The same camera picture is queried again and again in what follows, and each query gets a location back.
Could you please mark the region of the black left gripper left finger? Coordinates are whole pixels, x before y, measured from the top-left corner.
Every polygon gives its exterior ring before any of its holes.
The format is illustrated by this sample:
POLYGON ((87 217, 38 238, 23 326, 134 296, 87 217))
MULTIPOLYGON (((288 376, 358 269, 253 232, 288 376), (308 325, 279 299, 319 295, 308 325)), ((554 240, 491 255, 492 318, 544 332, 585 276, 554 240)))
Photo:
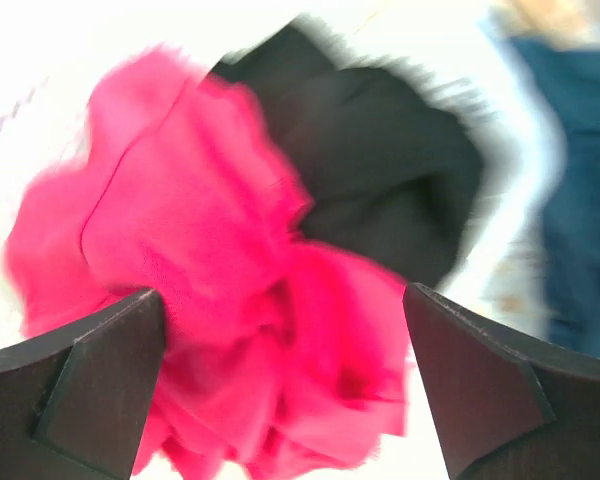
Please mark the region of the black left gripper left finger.
POLYGON ((0 350, 0 480, 128 479, 165 348, 145 290, 0 350))

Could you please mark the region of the black printed t shirt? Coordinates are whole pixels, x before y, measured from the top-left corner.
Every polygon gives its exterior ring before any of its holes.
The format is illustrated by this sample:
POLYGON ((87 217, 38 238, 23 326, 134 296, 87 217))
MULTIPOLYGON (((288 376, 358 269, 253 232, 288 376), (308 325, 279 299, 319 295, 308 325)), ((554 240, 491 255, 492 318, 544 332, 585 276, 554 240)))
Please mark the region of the black printed t shirt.
POLYGON ((297 23, 213 73, 256 95, 313 197, 307 237, 428 286, 451 272, 485 167, 456 115, 297 23))

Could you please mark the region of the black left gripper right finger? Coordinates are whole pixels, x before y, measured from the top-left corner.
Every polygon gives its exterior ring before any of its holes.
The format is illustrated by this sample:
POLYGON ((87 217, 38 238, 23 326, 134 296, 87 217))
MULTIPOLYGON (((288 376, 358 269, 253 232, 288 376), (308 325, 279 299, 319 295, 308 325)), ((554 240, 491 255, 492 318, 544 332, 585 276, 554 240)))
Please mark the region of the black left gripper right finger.
POLYGON ((404 307, 452 479, 600 479, 600 360, 413 283, 404 307))

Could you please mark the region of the navy blue t shirt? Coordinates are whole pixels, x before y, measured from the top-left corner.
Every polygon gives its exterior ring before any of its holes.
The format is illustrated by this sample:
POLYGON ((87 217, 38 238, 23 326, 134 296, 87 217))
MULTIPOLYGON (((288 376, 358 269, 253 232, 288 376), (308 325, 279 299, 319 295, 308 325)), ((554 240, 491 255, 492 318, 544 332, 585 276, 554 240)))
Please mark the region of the navy blue t shirt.
POLYGON ((600 50, 512 46, 562 128, 564 167, 542 211, 551 342, 600 358, 600 50))

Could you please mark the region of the magenta t shirt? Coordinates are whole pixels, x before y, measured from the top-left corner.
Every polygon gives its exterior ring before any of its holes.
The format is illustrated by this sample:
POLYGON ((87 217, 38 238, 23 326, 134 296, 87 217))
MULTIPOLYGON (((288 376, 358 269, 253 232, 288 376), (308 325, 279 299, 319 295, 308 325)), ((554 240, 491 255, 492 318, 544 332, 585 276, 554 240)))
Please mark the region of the magenta t shirt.
POLYGON ((27 188, 4 260, 36 336, 159 292, 166 352, 134 468, 291 479, 405 430, 403 282, 305 239, 311 200, 244 87, 156 49, 104 77, 84 163, 27 188))

